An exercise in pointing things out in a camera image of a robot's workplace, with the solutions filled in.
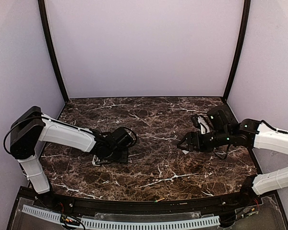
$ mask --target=white panel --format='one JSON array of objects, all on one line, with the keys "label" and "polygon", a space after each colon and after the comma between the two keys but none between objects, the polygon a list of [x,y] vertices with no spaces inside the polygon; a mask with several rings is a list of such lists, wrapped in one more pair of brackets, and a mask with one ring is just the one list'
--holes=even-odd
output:
[{"label": "white panel", "polygon": [[4,135],[32,105],[57,117],[63,104],[37,0],[0,0],[0,230],[6,229],[19,186],[27,185],[18,162],[3,150]]},{"label": "white panel", "polygon": [[221,96],[242,0],[47,0],[71,98]]},{"label": "white panel", "polygon": [[[265,119],[288,130],[288,0],[251,2],[237,74],[228,100],[237,118]],[[263,172],[288,166],[288,156],[255,152]],[[288,218],[288,188],[279,190]]]}]

